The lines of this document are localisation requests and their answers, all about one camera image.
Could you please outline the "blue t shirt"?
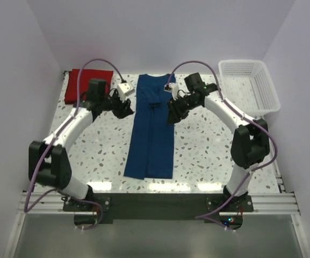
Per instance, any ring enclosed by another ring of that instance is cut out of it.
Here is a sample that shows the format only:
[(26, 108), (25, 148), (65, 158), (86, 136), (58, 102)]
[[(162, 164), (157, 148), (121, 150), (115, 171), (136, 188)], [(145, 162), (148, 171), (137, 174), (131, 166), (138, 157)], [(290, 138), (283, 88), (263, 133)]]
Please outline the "blue t shirt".
[(169, 74), (155, 77), (140, 75), (136, 85), (136, 111), (124, 176), (172, 179), (174, 167), (174, 125), (167, 124), (167, 102), (171, 93), (167, 82), (176, 82)]

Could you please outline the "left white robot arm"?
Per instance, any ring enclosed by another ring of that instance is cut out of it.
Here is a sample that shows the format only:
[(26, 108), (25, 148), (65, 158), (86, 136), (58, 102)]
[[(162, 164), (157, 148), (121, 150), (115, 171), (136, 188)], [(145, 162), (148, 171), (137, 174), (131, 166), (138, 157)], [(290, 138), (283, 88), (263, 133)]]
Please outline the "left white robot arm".
[(78, 180), (72, 172), (68, 152), (72, 145), (104, 111), (111, 111), (118, 119), (133, 114), (129, 96), (134, 92), (131, 83), (123, 81), (106, 92), (107, 81), (91, 79), (88, 90), (79, 95), (64, 122), (43, 141), (33, 141), (28, 148), (28, 189), (24, 211), (30, 211), (31, 193), (35, 184), (48, 186), (75, 201), (82, 211), (96, 205), (92, 187)]

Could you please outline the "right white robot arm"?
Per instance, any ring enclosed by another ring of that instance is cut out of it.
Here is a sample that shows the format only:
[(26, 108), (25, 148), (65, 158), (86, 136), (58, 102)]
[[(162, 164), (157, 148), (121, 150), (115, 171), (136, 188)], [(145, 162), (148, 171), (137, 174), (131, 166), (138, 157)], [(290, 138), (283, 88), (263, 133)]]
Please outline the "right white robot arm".
[(233, 135), (230, 154), (234, 167), (228, 183), (224, 186), (222, 205), (228, 211), (235, 211), (248, 194), (248, 185), (253, 171), (269, 155), (268, 125), (264, 119), (255, 120), (242, 114), (240, 109), (220, 96), (216, 83), (205, 83), (199, 73), (187, 76), (185, 85), (188, 93), (179, 94), (177, 83), (168, 82), (164, 91), (171, 93), (168, 101), (168, 124), (184, 120), (189, 112), (204, 107), (215, 114)]

